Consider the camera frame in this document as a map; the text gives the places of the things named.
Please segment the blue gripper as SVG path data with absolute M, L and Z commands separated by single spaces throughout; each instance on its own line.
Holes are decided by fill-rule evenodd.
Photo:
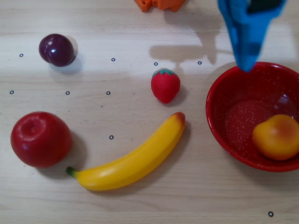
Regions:
M 236 63 L 242 71 L 254 67 L 268 29 L 269 21 L 280 15 L 285 0 L 219 0 L 223 17 L 234 21 L 228 33 Z

